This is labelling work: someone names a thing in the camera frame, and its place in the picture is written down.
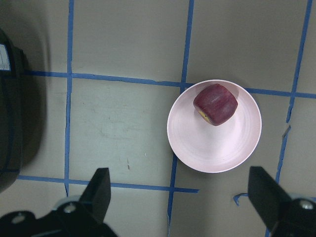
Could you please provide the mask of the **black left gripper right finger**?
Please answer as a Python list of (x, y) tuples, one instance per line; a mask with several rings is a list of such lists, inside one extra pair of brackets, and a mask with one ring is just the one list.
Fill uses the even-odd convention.
[(271, 237), (314, 237), (316, 203), (290, 196), (260, 166), (249, 169), (248, 197)]

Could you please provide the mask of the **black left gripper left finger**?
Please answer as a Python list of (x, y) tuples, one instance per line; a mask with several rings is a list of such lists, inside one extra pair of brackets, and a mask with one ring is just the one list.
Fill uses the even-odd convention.
[(109, 237), (104, 223), (111, 200), (108, 168), (98, 168), (80, 196), (63, 198), (53, 211), (60, 223), (59, 237)]

